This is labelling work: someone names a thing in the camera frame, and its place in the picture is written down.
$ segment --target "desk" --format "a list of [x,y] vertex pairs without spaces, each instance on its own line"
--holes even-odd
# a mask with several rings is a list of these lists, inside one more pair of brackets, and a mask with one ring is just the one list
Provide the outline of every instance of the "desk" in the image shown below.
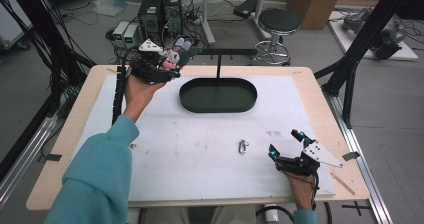
[[[251,13],[251,17],[253,18],[253,21],[255,22],[258,29],[261,31],[262,36],[265,39],[270,39],[271,35],[267,32],[264,32],[261,28],[258,26],[258,19],[259,15],[262,12],[262,4],[264,0],[258,0],[258,3],[256,5],[256,11],[255,13]],[[203,9],[202,9],[202,16],[200,16],[200,21],[203,27],[203,31],[205,32],[206,39],[208,40],[209,45],[215,44],[215,37],[212,34],[211,28],[209,27],[208,23],[208,0],[203,0]]]
[[[59,162],[48,161],[41,172],[37,183],[27,201],[30,210],[47,210],[53,204],[60,188],[61,177],[69,166],[72,153],[83,132],[85,122],[94,105],[103,81],[107,75],[114,75],[107,69],[115,69],[110,65],[99,65],[91,69],[89,76],[69,114],[69,117],[59,135],[52,153],[62,155]],[[182,74],[184,76],[211,76],[216,73],[214,66],[186,66]],[[321,93],[312,71],[305,67],[254,67],[254,66],[223,66],[223,75],[273,75],[292,76],[300,97],[304,104],[306,113],[315,133],[315,138],[325,144],[340,160],[341,156],[348,153],[349,149],[343,139],[337,123],[332,115],[327,102]],[[355,161],[342,162],[342,169],[329,166],[336,188],[336,195],[330,197],[320,197],[317,201],[335,200],[364,200],[369,197],[369,191],[362,178]],[[262,204],[289,202],[290,199],[269,199],[259,198],[254,200],[230,200],[228,202],[204,201],[196,205],[222,205],[222,204]],[[192,205],[192,203],[178,203],[181,206]]]

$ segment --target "small metal object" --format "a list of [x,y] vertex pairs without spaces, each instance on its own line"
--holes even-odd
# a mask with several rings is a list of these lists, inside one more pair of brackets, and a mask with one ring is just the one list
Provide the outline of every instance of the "small metal object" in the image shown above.
[[241,139],[239,142],[239,153],[240,154],[244,154],[246,153],[246,147],[249,145],[249,143],[247,141],[245,141],[244,139]]

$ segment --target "black wire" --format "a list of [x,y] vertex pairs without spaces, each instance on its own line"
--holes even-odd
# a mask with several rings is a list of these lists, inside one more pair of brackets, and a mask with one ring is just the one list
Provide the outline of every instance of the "black wire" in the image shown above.
[[308,182],[308,181],[303,180],[303,179],[301,179],[301,178],[299,178],[299,177],[295,177],[295,176],[293,176],[293,175],[290,175],[289,173],[284,173],[284,174],[285,174],[285,175],[287,175],[287,176],[289,176],[289,177],[291,177],[291,178],[297,179],[297,180],[299,180],[299,181],[303,181],[303,182],[309,183],[309,184],[311,184],[312,186],[314,185],[314,183],[312,183],[312,182]]
[[226,20],[226,19],[208,19],[209,22],[224,22],[224,23],[231,23],[231,22],[240,22],[240,21],[246,21],[248,18],[243,19],[236,19],[236,20]]
[[231,3],[230,1],[228,1],[228,0],[224,0],[225,2],[227,2],[228,4],[230,4],[233,8],[236,8],[237,6],[236,5],[234,5],[233,3]]
[[314,186],[314,189],[313,189],[311,202],[312,202],[312,210],[315,211],[315,208],[317,206],[316,203],[315,203],[315,196],[317,195],[317,191],[319,190],[319,176],[318,176],[318,173],[316,171],[314,171],[312,173],[312,175],[315,177],[315,186]]
[[[188,0],[189,4],[184,5],[183,8],[183,27],[188,32],[188,38],[193,39],[195,42],[195,46],[198,45],[198,43],[202,43],[203,47],[205,47],[205,43],[202,41],[202,35],[197,32],[196,25],[193,23],[194,20],[198,18],[198,13],[200,10],[200,7],[195,8],[193,0]],[[189,24],[191,24],[194,27],[193,29],[189,28]]]
[[267,206],[267,207],[263,207],[262,209],[260,209],[260,210],[258,210],[256,212],[256,217],[258,217],[263,212],[266,212],[266,211],[269,211],[269,210],[275,210],[275,209],[286,213],[286,215],[289,217],[290,221],[294,222],[293,214],[291,214],[286,208],[284,208],[282,206]]
[[[95,20],[93,23],[88,23],[88,22],[82,21],[82,20],[80,20],[80,19],[78,19],[78,18],[77,18],[77,17],[79,17],[79,16],[86,15],[86,14],[89,14],[89,13],[94,13],[94,15],[96,16],[96,20]],[[83,24],[85,24],[85,25],[93,26],[93,25],[96,25],[96,24],[99,22],[99,15],[97,15],[97,13],[96,13],[96,12],[91,11],[91,12],[87,12],[87,13],[79,14],[79,15],[77,15],[77,16],[75,16],[75,17],[73,17],[72,19],[75,19],[75,20],[77,20],[77,21],[79,21],[79,22],[81,22],[81,23],[83,23]]]
[[[78,49],[81,51],[81,53],[88,59],[88,60],[90,60],[92,63],[94,63],[94,61],[81,49],[81,47],[75,42],[75,40],[71,37],[71,35],[69,34],[69,32],[68,32],[68,29],[66,28],[66,25],[65,25],[65,22],[64,22],[64,20],[63,20],[63,16],[62,16],[62,14],[61,14],[61,12],[60,12],[60,9],[59,9],[59,7],[57,6],[57,5],[54,5],[52,8],[47,8],[47,4],[44,2],[44,0],[41,0],[41,2],[44,4],[44,6],[46,7],[46,9],[48,10],[48,12],[50,12],[50,14],[56,19],[56,21],[59,23],[59,25],[62,27],[62,29],[63,29],[63,31],[65,32],[65,34],[66,34],[66,37],[68,38],[68,40],[69,40],[69,45],[70,45],[70,48],[71,48],[71,50],[72,51],[74,51],[75,52],[75,49],[74,49],[74,44],[78,47]],[[81,63],[79,63],[79,62],[77,62],[77,64],[79,65],[79,68],[82,70],[82,72],[84,73],[84,74],[86,74],[85,73],[85,70],[84,70],[84,68],[82,67],[82,64]]]
[[127,61],[127,58],[128,58],[128,55],[131,53],[131,52],[133,52],[133,51],[137,51],[138,50],[138,47],[132,47],[131,49],[128,49],[126,52],[125,52],[125,54],[122,56],[122,60],[121,60],[121,65],[122,65],[122,67],[125,67],[125,63],[126,63],[126,61]]
[[361,10],[351,9],[351,8],[334,8],[333,10],[339,12],[340,14],[342,14],[342,16],[339,18],[328,20],[330,22],[338,22],[340,20],[344,20],[346,17],[349,17],[352,14],[357,14],[361,11]]
[[22,19],[19,18],[19,16],[13,11],[13,9],[10,8],[10,4],[8,4],[8,0],[0,0],[0,3],[4,6],[7,12],[15,19],[15,21],[18,23],[18,25],[21,27],[21,29],[24,31],[25,34],[29,35],[29,40],[34,45],[35,49],[37,50],[37,53],[40,55],[41,59],[43,60],[43,63],[47,68],[49,68],[52,71],[52,64],[51,60],[49,62],[49,59],[46,57],[45,53],[48,53],[46,49],[44,49],[45,52],[43,52],[41,49],[42,47],[45,47],[44,45],[39,46],[42,41],[36,38],[33,32],[31,32],[28,28],[28,26],[22,21]]
[[78,9],[83,9],[84,7],[88,7],[91,4],[91,2],[88,2],[86,5],[81,6],[81,7],[75,7],[75,8],[62,8],[63,10],[66,11],[74,11],[74,10],[78,10]]
[[424,44],[424,42],[419,41],[419,40],[417,40],[417,39],[413,38],[411,35],[406,34],[406,36],[407,36],[407,37],[409,37],[409,38],[411,38],[412,40],[414,40],[414,41],[418,42],[418,43]]
[[324,202],[325,211],[327,212],[327,223],[333,224],[333,214],[331,214],[330,204],[328,202]]

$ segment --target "black cable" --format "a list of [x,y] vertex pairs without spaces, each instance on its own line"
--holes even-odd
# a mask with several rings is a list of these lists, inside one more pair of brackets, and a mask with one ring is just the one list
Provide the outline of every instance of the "black cable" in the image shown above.
[[81,6],[81,7],[75,7],[75,8],[62,8],[63,10],[66,11],[74,11],[74,10],[78,10],[78,9],[83,9],[84,7],[88,7],[91,4],[91,2],[88,2],[86,5]]
[[247,18],[243,19],[236,19],[236,20],[226,20],[226,19],[208,19],[208,22],[223,22],[223,23],[231,23],[231,22],[240,22],[240,21],[246,21]]
[[228,4],[230,4],[233,8],[236,8],[237,6],[236,5],[234,5],[233,3],[231,3],[230,1],[228,1],[228,0],[224,0],[225,2],[227,2]]
[[[44,2],[44,0],[41,0],[41,2],[44,4],[45,7],[47,7],[47,4]],[[66,37],[69,40],[69,45],[70,48],[73,52],[75,52],[74,46],[76,45],[78,47],[78,49],[81,51],[81,53],[91,62],[91,63],[95,63],[82,49],[81,47],[76,43],[76,41],[71,37],[71,35],[68,32],[68,29],[66,28],[65,22],[63,20],[63,15],[60,12],[60,9],[58,6],[54,5],[54,7],[50,8],[46,8],[48,10],[48,12],[51,14],[52,17],[54,17],[56,19],[56,21],[59,23],[59,25],[62,27],[63,31],[66,34]],[[81,63],[77,62],[77,64],[79,65],[80,70],[84,73],[84,68],[82,67]]]
[[327,223],[333,224],[333,214],[331,214],[330,204],[328,202],[324,202],[325,211],[327,212]]
[[[202,35],[197,32],[196,25],[194,24],[194,21],[198,18],[198,12],[200,10],[200,7],[195,8],[193,0],[188,0],[189,4],[183,6],[183,27],[188,32],[188,36],[190,39],[194,40],[194,46],[197,46],[198,43],[202,43],[203,47],[205,47],[205,43],[202,41]],[[189,24],[194,26],[194,30],[189,28]]]
[[15,21],[21,27],[22,31],[24,31],[24,33],[28,35],[29,40],[32,42],[33,46],[37,50],[37,53],[40,55],[41,59],[43,60],[43,63],[47,66],[47,68],[52,70],[51,62],[49,62],[48,58],[45,56],[45,53],[37,45],[38,41],[40,41],[40,40],[37,41],[37,38],[35,37],[35,35],[32,32],[30,32],[28,26],[22,21],[22,19],[19,18],[19,16],[13,11],[13,9],[10,8],[7,0],[0,0],[0,3],[4,6],[6,11],[9,12],[9,14],[12,16],[12,18],[15,19]]
[[411,35],[406,34],[406,36],[407,36],[407,37],[409,37],[409,38],[411,38],[412,40],[414,40],[414,41],[418,42],[418,43],[424,44],[424,42],[419,41],[419,40],[417,40],[417,39],[413,38]]
[[[93,23],[88,23],[88,22],[82,21],[82,20],[80,20],[80,19],[78,19],[78,18],[77,18],[77,17],[79,17],[79,16],[86,15],[86,14],[89,14],[89,13],[94,13],[94,15],[96,16],[96,20],[95,20]],[[77,20],[77,21],[79,21],[79,22],[81,22],[81,23],[83,23],[83,24],[85,24],[85,25],[88,25],[88,26],[96,25],[96,24],[99,22],[99,16],[98,16],[98,15],[97,15],[97,13],[96,13],[96,12],[94,12],[94,11],[87,12],[87,13],[83,13],[83,14],[79,14],[79,15],[77,15],[77,16],[75,16],[75,17],[73,17],[73,19],[75,19],[75,20]]]
[[129,53],[134,50],[138,50],[138,47],[128,49],[121,60],[121,66],[118,66],[118,73],[116,74],[115,98],[113,100],[112,125],[118,119],[118,116],[122,114],[122,101],[124,100],[125,86],[127,83],[127,69],[125,68],[125,64]]
[[286,208],[284,208],[282,206],[267,206],[267,207],[263,207],[262,209],[260,209],[260,210],[258,210],[256,212],[256,217],[258,217],[263,212],[266,212],[266,211],[269,211],[269,210],[275,210],[275,209],[286,213],[286,215],[289,217],[290,221],[292,221],[294,223],[293,214],[291,214]]
[[317,194],[317,191],[319,190],[319,176],[318,173],[316,171],[314,171],[312,173],[312,175],[315,177],[315,185],[313,188],[313,193],[312,193],[312,210],[315,211],[315,208],[317,207],[317,204],[315,203],[315,196]]

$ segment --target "black oval tray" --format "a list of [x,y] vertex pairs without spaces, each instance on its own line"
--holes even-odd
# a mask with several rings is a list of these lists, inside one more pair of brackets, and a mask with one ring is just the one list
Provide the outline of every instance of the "black oval tray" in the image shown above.
[[255,86],[240,78],[195,78],[180,89],[180,101],[195,113],[245,112],[256,102]]

